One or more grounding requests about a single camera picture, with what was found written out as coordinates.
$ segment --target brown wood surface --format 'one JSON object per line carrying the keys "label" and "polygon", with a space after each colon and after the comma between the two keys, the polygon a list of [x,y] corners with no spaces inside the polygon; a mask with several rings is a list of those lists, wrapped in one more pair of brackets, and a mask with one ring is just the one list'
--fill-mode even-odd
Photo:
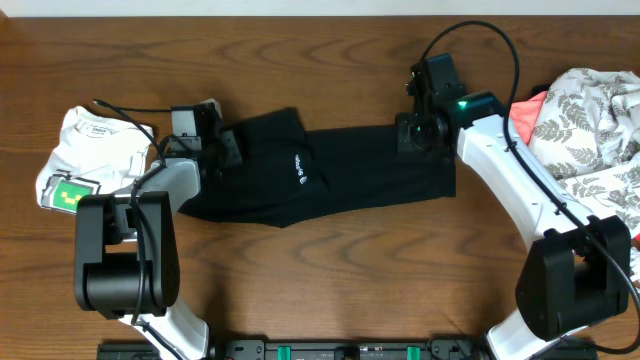
{"label": "brown wood surface", "polygon": [[[0,32],[0,358],[92,359],[102,341],[140,339],[78,308],[74,218],[36,205],[35,178],[67,109],[94,97],[139,107],[214,97],[227,122],[297,106],[308,130],[391,124],[411,108],[408,67],[429,39],[462,19],[8,21]],[[519,100],[571,67],[640,71],[637,18],[487,19],[518,48]],[[445,50],[470,90],[505,99],[513,66],[502,40],[465,29],[436,48]],[[166,115],[139,118],[161,135],[170,130]],[[481,334],[514,309],[526,253],[507,213],[462,164],[457,186],[455,199],[352,211],[284,230],[178,215],[181,293],[225,335]],[[626,345],[635,316],[630,309],[588,335]]]}

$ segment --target black cloth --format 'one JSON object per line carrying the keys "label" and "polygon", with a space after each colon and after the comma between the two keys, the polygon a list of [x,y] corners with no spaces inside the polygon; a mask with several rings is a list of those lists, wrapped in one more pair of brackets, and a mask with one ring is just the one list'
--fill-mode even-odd
{"label": "black cloth", "polygon": [[455,164],[397,153],[395,126],[305,133],[289,108],[229,129],[242,165],[222,169],[181,213],[286,227],[342,211],[455,196]]}

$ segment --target white cloth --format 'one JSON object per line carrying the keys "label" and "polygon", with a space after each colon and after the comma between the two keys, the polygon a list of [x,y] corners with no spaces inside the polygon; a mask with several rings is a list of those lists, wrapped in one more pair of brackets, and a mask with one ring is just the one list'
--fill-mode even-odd
{"label": "white cloth", "polygon": [[640,233],[640,78],[571,69],[551,85],[529,147],[596,216]]}
{"label": "white cloth", "polygon": [[36,180],[38,204],[75,213],[82,196],[128,186],[144,173],[149,144],[131,123],[95,116],[81,106],[70,109],[60,144]]}

